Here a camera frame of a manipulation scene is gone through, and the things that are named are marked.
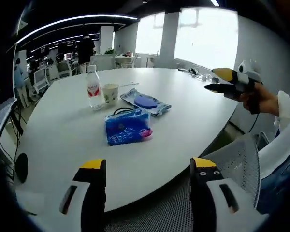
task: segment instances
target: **computer monitor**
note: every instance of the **computer monitor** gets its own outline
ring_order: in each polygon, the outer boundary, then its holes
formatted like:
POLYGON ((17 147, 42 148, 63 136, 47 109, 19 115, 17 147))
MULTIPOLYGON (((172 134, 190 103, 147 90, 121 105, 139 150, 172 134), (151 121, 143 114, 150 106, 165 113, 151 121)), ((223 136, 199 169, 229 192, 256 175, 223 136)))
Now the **computer monitor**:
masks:
POLYGON ((71 59, 71 58, 72 58, 72 53, 71 52, 64 54, 64 60, 68 60, 68 59, 71 59))

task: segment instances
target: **paper cup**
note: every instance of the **paper cup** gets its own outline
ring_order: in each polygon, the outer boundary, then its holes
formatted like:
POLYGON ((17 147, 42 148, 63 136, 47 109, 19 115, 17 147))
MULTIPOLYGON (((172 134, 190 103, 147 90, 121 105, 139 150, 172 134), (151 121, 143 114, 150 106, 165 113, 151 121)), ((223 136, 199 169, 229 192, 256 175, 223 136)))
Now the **paper cup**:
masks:
POLYGON ((118 87, 116 84, 106 84, 102 87, 105 103, 107 105, 115 105, 118 100, 118 87))

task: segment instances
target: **blue package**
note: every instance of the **blue package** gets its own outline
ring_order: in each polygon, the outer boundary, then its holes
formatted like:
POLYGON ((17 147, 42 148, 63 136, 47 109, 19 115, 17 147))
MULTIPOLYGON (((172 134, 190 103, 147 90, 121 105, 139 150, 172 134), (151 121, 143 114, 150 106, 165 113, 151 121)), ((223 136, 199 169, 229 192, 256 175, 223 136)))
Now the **blue package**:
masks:
POLYGON ((147 111, 149 111, 151 113, 152 116, 160 116, 172 107, 171 105, 165 104, 156 98, 153 98, 151 96, 140 93, 134 88, 131 89, 130 91, 128 91, 127 93, 120 95, 122 100, 125 100, 126 102, 130 103, 131 105, 134 105, 135 107, 140 107, 138 104, 135 103, 135 99, 138 98, 139 96, 146 97, 146 98, 151 99, 154 102, 156 102, 156 104, 157 104, 156 107, 146 109, 147 111))
POLYGON ((150 114, 143 109, 134 109, 105 118, 107 142, 110 145, 139 142, 151 135, 150 114))

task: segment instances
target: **person in blue shirt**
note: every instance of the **person in blue shirt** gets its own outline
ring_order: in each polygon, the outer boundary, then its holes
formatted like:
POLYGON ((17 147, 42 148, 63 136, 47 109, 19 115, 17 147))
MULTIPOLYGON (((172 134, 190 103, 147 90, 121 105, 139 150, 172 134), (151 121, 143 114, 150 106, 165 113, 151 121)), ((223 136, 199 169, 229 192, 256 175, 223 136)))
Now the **person in blue shirt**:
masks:
POLYGON ((18 58, 16 60, 16 64, 14 67, 14 86, 17 89, 19 98, 21 100, 21 103, 24 108, 29 106, 29 102, 27 99, 27 92, 26 92, 26 85, 25 85, 25 80, 23 77, 23 71, 19 66, 20 64, 20 59, 18 58))

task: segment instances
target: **jeans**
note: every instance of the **jeans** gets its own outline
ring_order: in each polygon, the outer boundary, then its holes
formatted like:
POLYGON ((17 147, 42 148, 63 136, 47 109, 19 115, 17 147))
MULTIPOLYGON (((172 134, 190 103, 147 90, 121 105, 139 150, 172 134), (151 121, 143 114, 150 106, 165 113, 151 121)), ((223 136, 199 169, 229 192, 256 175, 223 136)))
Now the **jeans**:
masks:
POLYGON ((276 215, 281 221, 290 219, 290 155, 272 174, 261 181, 257 210, 276 215))

